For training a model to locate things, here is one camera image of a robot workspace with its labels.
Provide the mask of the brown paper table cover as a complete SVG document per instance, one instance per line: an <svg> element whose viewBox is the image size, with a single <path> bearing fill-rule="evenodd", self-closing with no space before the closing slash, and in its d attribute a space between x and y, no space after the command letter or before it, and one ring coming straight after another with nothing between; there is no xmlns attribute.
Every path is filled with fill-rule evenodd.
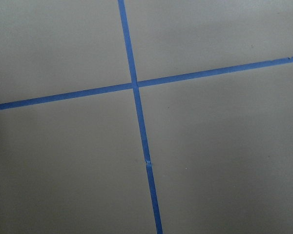
<svg viewBox="0 0 293 234"><path fill-rule="evenodd" d="M293 0L0 0L0 234L293 234Z"/></svg>

